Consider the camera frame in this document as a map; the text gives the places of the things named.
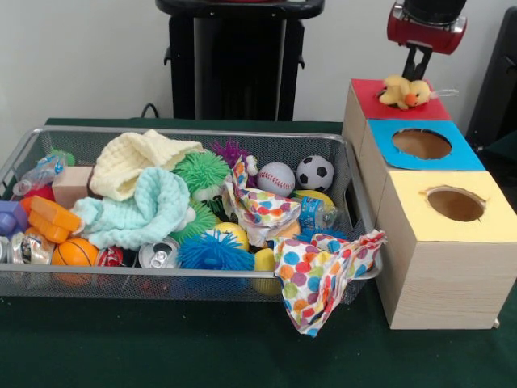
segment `yellow knitted cloth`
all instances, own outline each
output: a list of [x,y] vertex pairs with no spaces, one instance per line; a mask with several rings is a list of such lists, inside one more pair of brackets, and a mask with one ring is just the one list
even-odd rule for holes
[[137,178],[145,168],[171,171],[185,154],[202,149],[197,141],[171,140],[154,129],[143,135],[123,133],[107,143],[97,158],[90,189],[113,200],[127,200],[135,192]]

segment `plastic bottle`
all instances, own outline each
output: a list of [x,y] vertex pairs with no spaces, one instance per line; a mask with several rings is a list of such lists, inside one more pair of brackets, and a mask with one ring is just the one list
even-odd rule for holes
[[348,214],[322,200],[305,196],[301,200],[301,213],[298,221],[302,229],[341,229]]
[[14,185],[13,194],[24,196],[31,190],[38,190],[53,182],[57,174],[63,171],[66,159],[60,154],[49,155],[42,158],[32,170],[22,176],[22,179]]

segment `colorful polka dot fabric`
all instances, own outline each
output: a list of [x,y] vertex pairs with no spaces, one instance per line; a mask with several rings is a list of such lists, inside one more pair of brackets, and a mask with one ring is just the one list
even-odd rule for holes
[[250,244],[262,247],[300,216],[300,204],[257,188],[247,188],[248,173],[239,158],[226,178],[222,194],[228,217],[234,213],[248,232]]
[[373,265],[386,237],[374,230],[354,242],[325,234],[315,234],[310,244],[290,238],[273,241],[275,275],[288,316],[301,334],[315,337],[348,283]]

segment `soccer ball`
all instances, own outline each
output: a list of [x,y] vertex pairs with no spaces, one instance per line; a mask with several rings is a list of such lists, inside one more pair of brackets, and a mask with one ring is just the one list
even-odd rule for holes
[[324,192],[332,184],[333,178],[332,163],[319,155],[308,156],[300,162],[296,170],[296,179],[306,190]]

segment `mint green knitted cloth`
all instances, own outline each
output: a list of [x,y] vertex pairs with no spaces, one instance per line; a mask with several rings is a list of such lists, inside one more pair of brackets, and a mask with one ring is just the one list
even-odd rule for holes
[[160,167],[149,167],[137,180],[134,197],[116,201],[84,198],[72,208],[84,222],[82,236],[97,248],[137,250],[162,241],[185,218],[189,192],[185,181]]

